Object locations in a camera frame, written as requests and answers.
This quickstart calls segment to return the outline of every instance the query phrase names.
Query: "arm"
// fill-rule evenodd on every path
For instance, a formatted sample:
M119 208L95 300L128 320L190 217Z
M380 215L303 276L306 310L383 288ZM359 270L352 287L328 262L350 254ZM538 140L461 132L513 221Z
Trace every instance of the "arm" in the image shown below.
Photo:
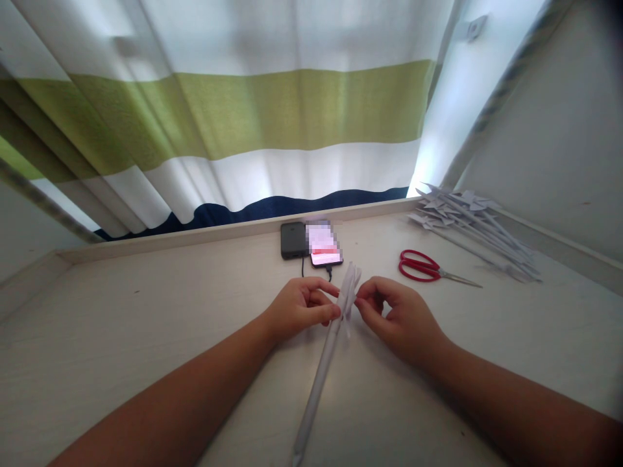
M260 316L130 399L51 464L191 466L279 342L339 316L320 278L292 279Z
M402 360L449 391L520 464L583 466L615 461L623 425L456 346L422 297L390 279L364 283L355 305ZM381 316L383 302L392 310Z

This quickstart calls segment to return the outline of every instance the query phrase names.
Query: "smartphone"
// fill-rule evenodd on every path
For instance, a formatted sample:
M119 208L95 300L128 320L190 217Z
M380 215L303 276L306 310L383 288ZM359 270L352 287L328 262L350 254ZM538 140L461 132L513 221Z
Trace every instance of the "smartphone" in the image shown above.
M342 264L342 250L328 221L310 222L306 225L311 265L315 268Z

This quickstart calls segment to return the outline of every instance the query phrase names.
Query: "desk surface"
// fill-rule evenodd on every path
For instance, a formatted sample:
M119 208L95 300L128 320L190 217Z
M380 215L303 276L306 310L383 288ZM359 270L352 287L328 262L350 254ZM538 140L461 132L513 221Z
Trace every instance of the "desk surface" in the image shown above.
M542 254L544 284L519 284L390 214L336 225L362 281L416 288L464 348L618 416L623 298ZM405 248L483 289L399 274ZM0 325L0 464L43 465L118 405L261 313L300 261L279 234L229 239L71 267ZM345 267L334 269L341 283ZM306 263L306 273L323 276ZM403 365L353 313L324 386L304 464L503 464L469 421ZM269 358L202 465L288 465L326 328Z

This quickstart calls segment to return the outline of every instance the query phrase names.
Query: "hand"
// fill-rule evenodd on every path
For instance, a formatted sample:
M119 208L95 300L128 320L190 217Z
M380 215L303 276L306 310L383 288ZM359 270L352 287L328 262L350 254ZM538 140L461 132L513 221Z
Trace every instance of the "hand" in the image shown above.
M321 291L337 297L339 289L316 277L290 279L262 313L272 338L286 341L314 324L328 325L339 318L339 306Z
M381 315L383 302L391 306L387 318ZM371 278L359 288L355 305L368 327L413 366L430 368L452 345L420 294L396 281Z

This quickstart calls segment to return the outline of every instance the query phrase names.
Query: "red scissors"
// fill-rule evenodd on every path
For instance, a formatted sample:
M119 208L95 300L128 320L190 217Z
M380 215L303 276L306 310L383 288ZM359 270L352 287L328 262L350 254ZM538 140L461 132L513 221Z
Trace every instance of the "red scissors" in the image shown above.
M423 261L419 261L417 259L407 257L407 254L421 256L424 259L427 259L429 262L425 263ZM421 278L417 276L412 276L411 274L409 274L408 272L404 270L404 266L418 270L419 272L422 272L423 274L430 276L430 277ZM415 250L405 250L402 253L400 253L400 263L398 263L398 269L400 270L403 276L406 276L409 279L417 280L418 282L434 282L441 278L446 278L446 279L451 279L451 280L461 282L467 285L471 285L473 287L480 287L482 289L482 285L478 285L476 282L471 282L462 277L455 276L454 274L450 274L449 272L445 272L431 257L428 257L424 253L420 253Z

